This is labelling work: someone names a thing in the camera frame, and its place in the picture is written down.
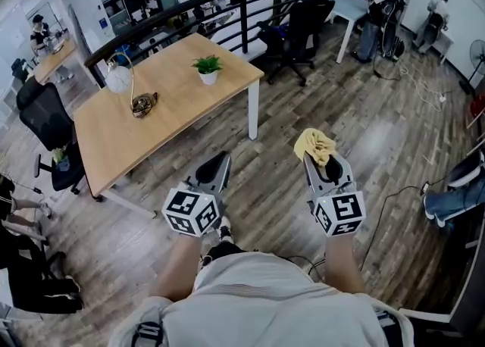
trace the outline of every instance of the white flower pot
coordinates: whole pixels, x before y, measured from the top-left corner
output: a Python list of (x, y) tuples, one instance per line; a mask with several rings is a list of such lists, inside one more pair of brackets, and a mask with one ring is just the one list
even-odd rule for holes
[(199, 72), (199, 76), (202, 79), (202, 82), (204, 82), (204, 84), (211, 86), (217, 80), (217, 72), (218, 71), (214, 71), (214, 72), (211, 72), (211, 73), (200, 73)]

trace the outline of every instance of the staircase railing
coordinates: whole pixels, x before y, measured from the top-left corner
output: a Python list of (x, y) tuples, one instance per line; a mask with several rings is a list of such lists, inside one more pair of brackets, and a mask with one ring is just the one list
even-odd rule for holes
[(240, 36), (241, 42), (230, 48), (231, 52), (236, 51), (237, 49), (241, 48), (242, 53), (248, 53), (248, 47), (251, 42), (254, 42), (258, 39), (257, 34), (251, 38), (248, 37), (248, 32), (255, 29), (257, 25), (248, 25), (248, 18), (254, 17), (260, 13), (265, 11), (274, 10), (274, 8), (278, 8), (278, 12), (276, 14), (272, 14), (270, 17), (263, 19), (264, 22), (281, 22), (285, 18), (286, 15), (289, 14), (289, 7), (291, 4), (295, 3), (297, 0), (284, 0), (282, 2), (278, 2), (276, 4), (268, 4), (266, 8), (259, 9), (257, 11), (252, 11), (248, 13), (248, 5), (261, 0), (230, 0), (232, 3), (230, 6), (226, 8), (222, 8), (214, 13), (211, 13), (207, 16), (204, 16), (200, 19), (195, 19), (191, 17), (190, 19), (186, 20), (185, 23), (173, 32), (165, 36), (163, 39), (155, 41), (154, 43), (141, 48), (140, 45), (142, 42), (146, 42), (147, 38), (149, 39), (152, 36), (155, 36), (156, 33), (153, 32), (154, 29), (167, 25), (170, 22), (173, 22), (174, 19), (178, 19), (180, 21), (183, 18), (188, 16), (188, 12), (191, 11), (193, 8), (200, 7), (208, 2), (213, 2), (217, 0), (189, 0), (185, 1), (181, 4), (173, 6), (166, 11), (161, 13), (155, 14), (150, 18), (142, 21), (138, 25), (136, 25), (131, 31), (124, 33), (122, 35), (117, 36), (116, 38), (112, 39), (107, 44), (103, 45), (100, 49), (94, 52), (84, 63), (87, 68), (92, 72), (93, 76), (96, 78), (96, 81), (101, 87), (105, 86), (105, 82), (103, 77), (98, 72), (96, 65), (101, 60), (108, 60), (109, 57), (119, 48), (130, 48), (132, 51), (130, 52), (130, 57), (133, 61), (137, 62), (142, 60), (143, 58), (148, 57), (151, 50), (157, 48), (159, 45), (166, 45), (169, 42), (177, 41), (179, 38), (186, 36), (190, 30), (193, 30), (194, 27), (198, 27), (201, 23), (208, 21), (216, 16), (221, 16), (224, 13), (228, 13), (235, 8), (240, 9), (240, 17), (234, 20), (228, 20), (226, 23), (223, 23), (219, 26), (216, 26), (214, 29), (208, 30), (204, 33), (206, 37), (212, 37), (217, 31), (234, 25), (236, 23), (240, 23), (240, 30), (237, 30), (235, 33), (232, 33), (228, 37), (219, 40), (217, 43), (219, 45), (224, 44), (225, 42), (235, 39), (236, 37)]

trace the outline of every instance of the white round object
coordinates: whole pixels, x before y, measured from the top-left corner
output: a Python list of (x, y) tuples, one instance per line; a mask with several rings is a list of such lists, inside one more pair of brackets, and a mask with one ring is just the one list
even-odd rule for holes
[(202, 79), (202, 82), (204, 82), (204, 84), (206, 84), (207, 86), (211, 86), (217, 80), (217, 71), (214, 71), (214, 72), (211, 72), (211, 73), (200, 73), (199, 72), (199, 76)]
[(123, 66), (117, 66), (108, 72), (106, 86), (117, 94), (126, 91), (132, 85), (133, 77), (131, 71)]

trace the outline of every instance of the green plant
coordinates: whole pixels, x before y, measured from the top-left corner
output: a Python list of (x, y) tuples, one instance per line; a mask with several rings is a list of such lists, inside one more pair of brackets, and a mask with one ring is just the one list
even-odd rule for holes
[(65, 154), (64, 154), (65, 149), (66, 149), (65, 147), (54, 149), (54, 162), (56, 164), (59, 164), (62, 161), (62, 159), (65, 157)]
[(203, 75), (222, 70), (219, 58), (216, 58), (214, 55), (208, 56), (207, 58), (196, 59), (196, 62), (192, 64), (192, 67), (197, 68), (197, 71)]

